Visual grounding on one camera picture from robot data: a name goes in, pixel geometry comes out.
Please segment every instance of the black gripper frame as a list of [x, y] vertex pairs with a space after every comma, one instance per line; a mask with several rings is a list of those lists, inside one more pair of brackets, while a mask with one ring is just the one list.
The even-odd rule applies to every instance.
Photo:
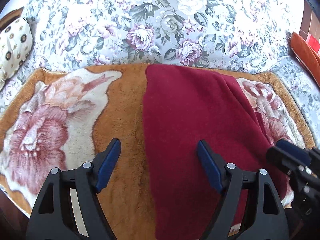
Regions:
[[[318, 227], [320, 213], [320, 151], [316, 148], [300, 149], [281, 139], [268, 149], [267, 160], [289, 176], [294, 193], [292, 208], [304, 225]], [[310, 168], [317, 177], [306, 172]]]
[[[197, 155], [210, 185], [221, 198], [199, 240], [289, 240], [286, 215], [280, 197], [266, 170], [242, 171], [233, 163], [225, 163], [201, 140]], [[237, 211], [241, 190], [248, 190], [247, 203], [240, 230], [228, 236]]]
[[[75, 170], [54, 168], [33, 207], [26, 240], [116, 240], [101, 209], [97, 193], [105, 188], [121, 153], [113, 138], [104, 152]], [[70, 189], [75, 188], [88, 237], [78, 232]]]

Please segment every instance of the bed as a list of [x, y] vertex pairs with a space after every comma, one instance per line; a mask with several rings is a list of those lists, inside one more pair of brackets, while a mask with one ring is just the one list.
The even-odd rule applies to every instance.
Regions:
[[34, 44], [0, 92], [0, 115], [34, 70], [163, 63], [250, 74], [272, 71], [287, 87], [320, 146], [320, 91], [290, 56], [304, 0], [11, 0], [25, 6]]

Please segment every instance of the red fleece blanket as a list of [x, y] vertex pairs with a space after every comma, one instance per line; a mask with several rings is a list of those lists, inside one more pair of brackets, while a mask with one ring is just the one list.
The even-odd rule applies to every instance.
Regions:
[[[208, 70], [150, 65], [143, 125], [157, 240], [195, 240], [208, 225], [220, 195], [210, 188], [196, 155], [205, 139], [212, 150], [242, 170], [265, 168], [281, 198], [286, 177], [269, 165], [271, 146], [236, 79]], [[242, 194], [234, 223], [240, 223]]]

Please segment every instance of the brown rug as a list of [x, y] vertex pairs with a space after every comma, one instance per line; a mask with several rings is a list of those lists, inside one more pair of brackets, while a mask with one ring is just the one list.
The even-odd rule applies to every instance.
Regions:
[[[19, 208], [31, 213], [52, 167], [75, 169], [116, 137], [122, 152], [108, 186], [98, 195], [100, 204], [118, 240], [155, 239], [142, 126], [147, 66], [91, 66], [70, 74], [38, 69], [29, 77], [0, 120], [0, 184]], [[278, 115], [294, 143], [315, 145], [276, 75], [203, 71], [234, 76], [255, 111], [264, 111], [258, 94], [271, 93], [277, 106], [266, 111], [266, 120], [270, 114]]]

